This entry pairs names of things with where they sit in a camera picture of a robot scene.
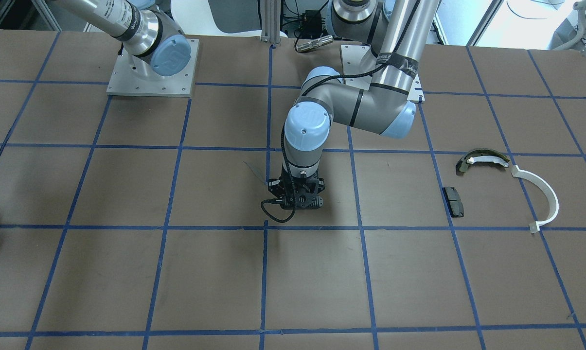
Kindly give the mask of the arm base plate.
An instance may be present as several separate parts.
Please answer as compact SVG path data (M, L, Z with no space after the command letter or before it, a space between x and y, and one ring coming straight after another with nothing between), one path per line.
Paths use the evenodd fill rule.
M370 52L369 46L342 45L341 61L344 75L362 74L373 69L375 56ZM345 84L355 88L369 89L372 77L347 78ZM415 104L426 101L423 86L419 75L416 75L409 89L408 100Z
M198 38L187 38L191 59L179 73L162 77L126 49L118 55L107 86L107 93L122 97L191 97L200 46Z

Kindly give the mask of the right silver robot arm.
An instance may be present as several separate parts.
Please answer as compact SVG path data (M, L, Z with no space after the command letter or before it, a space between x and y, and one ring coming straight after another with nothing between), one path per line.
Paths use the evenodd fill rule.
M181 27L154 0L57 0L77 17L108 33L162 77L182 71L192 49Z

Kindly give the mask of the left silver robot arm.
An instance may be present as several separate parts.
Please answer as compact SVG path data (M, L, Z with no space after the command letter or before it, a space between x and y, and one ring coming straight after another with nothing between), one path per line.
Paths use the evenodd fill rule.
M280 133L281 175L271 179L273 198L284 210L318 209L318 174L333 123L390 138L408 134L415 104L408 99L419 73L438 0L330 0L330 32L369 47L361 73L344 75L327 66L310 71Z

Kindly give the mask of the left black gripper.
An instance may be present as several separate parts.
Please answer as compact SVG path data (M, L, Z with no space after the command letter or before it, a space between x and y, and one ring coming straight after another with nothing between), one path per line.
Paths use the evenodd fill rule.
M323 199L319 195L325 189L324 179L315 172L309 177L291 177L286 170L279 178L271 178L268 191L275 197L266 200L270 204L279 204L281 209L319 209Z

